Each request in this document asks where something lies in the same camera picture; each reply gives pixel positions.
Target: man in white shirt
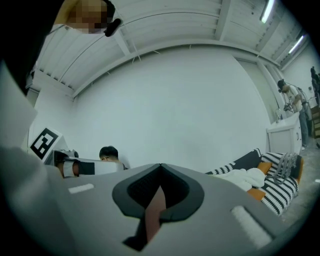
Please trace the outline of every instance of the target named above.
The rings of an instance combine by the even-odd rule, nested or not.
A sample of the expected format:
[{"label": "man in white shirt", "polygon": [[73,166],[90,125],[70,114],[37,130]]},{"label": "man in white shirt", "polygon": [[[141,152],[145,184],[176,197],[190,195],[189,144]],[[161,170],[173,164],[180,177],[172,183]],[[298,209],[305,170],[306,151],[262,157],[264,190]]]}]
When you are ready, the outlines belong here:
[{"label": "man in white shirt", "polygon": [[301,127],[301,136],[302,136],[302,150],[308,145],[308,126],[307,126],[307,117],[305,109],[302,106],[302,99],[298,92],[298,90],[293,85],[288,85],[282,79],[278,81],[278,87],[280,88],[281,92],[286,94],[289,100],[292,101],[292,108],[293,111],[299,112],[299,120],[300,120],[300,127]]}]

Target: striped cushion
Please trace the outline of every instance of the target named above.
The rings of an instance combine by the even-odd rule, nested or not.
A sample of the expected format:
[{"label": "striped cushion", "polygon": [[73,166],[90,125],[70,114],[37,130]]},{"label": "striped cushion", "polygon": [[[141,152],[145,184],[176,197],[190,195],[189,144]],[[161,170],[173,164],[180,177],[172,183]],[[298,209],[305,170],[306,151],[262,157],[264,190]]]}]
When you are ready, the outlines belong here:
[{"label": "striped cushion", "polygon": [[[261,153],[258,148],[254,149],[253,151],[256,151],[258,156],[261,157]],[[280,153],[265,153],[264,155],[262,155],[262,162],[272,163],[270,170],[267,172],[268,175],[272,175],[277,171],[281,156],[282,154]],[[235,162],[207,172],[206,174],[217,175],[228,173],[231,170],[236,169],[234,168],[234,166],[236,165]],[[282,178],[277,178],[276,180],[278,182],[283,181]],[[278,185],[275,184],[272,177],[266,177],[264,180],[264,186],[258,189],[265,192],[265,196],[263,197],[261,202],[269,207],[275,214],[281,215],[297,194],[298,182],[293,177],[289,177],[283,184]]]}]

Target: orange cushion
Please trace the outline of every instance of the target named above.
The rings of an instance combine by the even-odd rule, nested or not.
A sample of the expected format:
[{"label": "orange cushion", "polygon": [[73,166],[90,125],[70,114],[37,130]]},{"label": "orange cushion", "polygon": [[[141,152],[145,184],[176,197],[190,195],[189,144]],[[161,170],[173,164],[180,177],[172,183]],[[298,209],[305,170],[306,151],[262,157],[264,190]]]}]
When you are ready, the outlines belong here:
[{"label": "orange cushion", "polygon": [[256,188],[251,188],[247,191],[248,194],[250,194],[251,196],[253,196],[255,199],[257,199],[258,201],[261,201],[262,198],[264,198],[264,196],[266,195],[265,192],[256,189]]},{"label": "orange cushion", "polygon": [[259,163],[257,168],[261,170],[264,173],[264,175],[266,175],[269,169],[271,168],[271,166],[272,166],[271,162],[261,162]]}]

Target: couch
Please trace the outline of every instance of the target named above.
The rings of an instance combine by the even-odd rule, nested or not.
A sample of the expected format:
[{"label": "couch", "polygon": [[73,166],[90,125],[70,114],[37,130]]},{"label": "couch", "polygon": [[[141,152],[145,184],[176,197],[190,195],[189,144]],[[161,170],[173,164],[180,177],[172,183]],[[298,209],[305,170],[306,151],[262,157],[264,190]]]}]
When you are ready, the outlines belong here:
[{"label": "couch", "polygon": [[[271,168],[266,173],[264,186],[250,189],[248,193],[257,200],[261,200],[261,202],[275,214],[281,215],[288,208],[292,199],[298,195],[298,184],[301,179],[304,163],[303,158],[298,156],[298,173],[292,174],[283,184],[276,184],[273,177],[270,177],[269,175],[276,172],[281,156],[281,153],[265,153],[261,155],[260,150],[256,148],[234,162],[207,172],[206,174],[225,174],[231,170],[257,168],[259,163],[272,163]],[[283,181],[283,178],[277,178],[276,180],[281,182]]]}]

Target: white cloth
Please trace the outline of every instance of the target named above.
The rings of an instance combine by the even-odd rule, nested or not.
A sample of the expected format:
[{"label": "white cloth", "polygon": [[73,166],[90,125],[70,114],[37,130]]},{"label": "white cloth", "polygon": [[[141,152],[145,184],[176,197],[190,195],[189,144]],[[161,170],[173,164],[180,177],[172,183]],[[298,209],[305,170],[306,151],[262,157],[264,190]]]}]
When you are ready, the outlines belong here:
[{"label": "white cloth", "polygon": [[[296,99],[296,96],[299,95],[299,93],[294,86],[289,85],[289,91],[286,93],[286,95],[288,96],[289,100],[294,102]],[[300,112],[302,110],[301,100],[299,100],[296,104],[292,104],[292,107],[295,113]]]},{"label": "white cloth", "polygon": [[250,190],[252,187],[261,188],[265,184],[265,174],[258,168],[249,170],[231,170],[225,174],[211,175],[216,178],[229,181],[244,191]]}]

